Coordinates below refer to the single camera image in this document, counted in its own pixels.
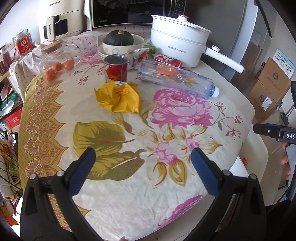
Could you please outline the person's right hand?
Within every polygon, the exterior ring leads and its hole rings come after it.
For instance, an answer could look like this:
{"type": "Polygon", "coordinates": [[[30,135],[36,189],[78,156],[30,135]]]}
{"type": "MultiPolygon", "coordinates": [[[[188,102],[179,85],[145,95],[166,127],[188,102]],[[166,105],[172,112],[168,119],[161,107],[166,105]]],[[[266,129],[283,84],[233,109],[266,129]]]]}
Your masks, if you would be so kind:
{"type": "MultiPolygon", "coordinates": [[[[286,148],[289,146],[289,143],[282,143],[281,148],[286,151],[286,148]]],[[[285,178],[288,180],[290,178],[291,168],[288,162],[287,153],[285,153],[281,159],[281,164],[285,166],[285,178]]]]}

